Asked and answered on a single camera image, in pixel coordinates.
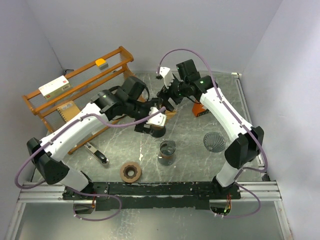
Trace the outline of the clear glass ribbed dripper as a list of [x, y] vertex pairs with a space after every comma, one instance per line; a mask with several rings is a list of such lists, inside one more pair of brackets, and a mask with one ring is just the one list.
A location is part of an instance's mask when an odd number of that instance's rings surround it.
[[226, 140], [218, 132], [208, 132], [203, 137], [204, 147], [212, 153], [220, 153], [226, 147]]

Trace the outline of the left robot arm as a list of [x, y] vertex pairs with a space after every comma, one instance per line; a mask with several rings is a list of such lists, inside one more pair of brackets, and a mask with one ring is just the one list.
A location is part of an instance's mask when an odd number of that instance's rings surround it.
[[57, 131], [41, 140], [30, 139], [27, 142], [30, 160], [44, 181], [49, 185], [60, 183], [75, 190], [81, 199], [89, 199], [94, 192], [92, 181], [82, 171], [67, 166], [63, 162], [65, 155], [94, 130], [103, 125], [112, 128], [111, 121], [117, 116], [126, 115], [134, 119], [131, 122], [133, 126], [148, 124], [163, 128], [167, 116], [165, 107], [160, 107], [162, 100], [152, 98], [139, 101], [146, 89], [144, 82], [130, 76], [121, 86], [100, 91], [80, 113]]

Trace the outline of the brown paper coffee filter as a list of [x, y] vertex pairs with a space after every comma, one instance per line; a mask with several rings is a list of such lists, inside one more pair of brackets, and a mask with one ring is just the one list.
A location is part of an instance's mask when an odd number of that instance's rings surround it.
[[177, 111], [169, 111], [169, 110], [166, 110], [165, 111], [165, 116], [166, 116], [166, 122], [169, 121], [170, 119], [172, 119], [176, 114], [177, 114]]

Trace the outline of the dark glass carafe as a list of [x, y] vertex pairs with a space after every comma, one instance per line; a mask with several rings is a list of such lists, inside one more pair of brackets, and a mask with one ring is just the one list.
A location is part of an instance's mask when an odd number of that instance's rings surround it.
[[161, 138], [166, 134], [166, 127], [151, 126], [149, 134], [154, 138]]

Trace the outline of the grey glass carafe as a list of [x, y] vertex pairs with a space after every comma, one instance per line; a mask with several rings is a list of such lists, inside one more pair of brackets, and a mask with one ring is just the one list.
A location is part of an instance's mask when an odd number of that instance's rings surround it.
[[159, 146], [157, 160], [161, 165], [170, 166], [175, 162], [176, 143], [173, 140], [165, 140]]

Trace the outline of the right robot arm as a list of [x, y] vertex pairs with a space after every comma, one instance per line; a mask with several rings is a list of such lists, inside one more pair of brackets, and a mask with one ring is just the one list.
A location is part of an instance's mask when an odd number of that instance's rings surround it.
[[183, 98], [194, 97], [224, 128], [231, 144], [224, 152], [225, 163], [214, 177], [216, 184], [212, 186], [213, 195], [223, 199], [229, 194], [229, 186], [238, 178], [243, 166], [261, 153], [264, 131], [242, 118], [224, 97], [214, 78], [210, 75], [201, 76], [193, 60], [181, 62], [176, 67], [179, 77], [169, 67], [157, 70], [157, 78], [164, 83], [157, 96], [169, 111], [174, 109], [169, 99], [178, 105]]

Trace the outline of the orange coffee filter box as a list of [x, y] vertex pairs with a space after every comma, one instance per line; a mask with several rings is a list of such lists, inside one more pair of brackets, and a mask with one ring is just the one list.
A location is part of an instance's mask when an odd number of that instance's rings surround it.
[[193, 115], [198, 118], [200, 116], [208, 114], [210, 111], [200, 102], [195, 102], [192, 107]]

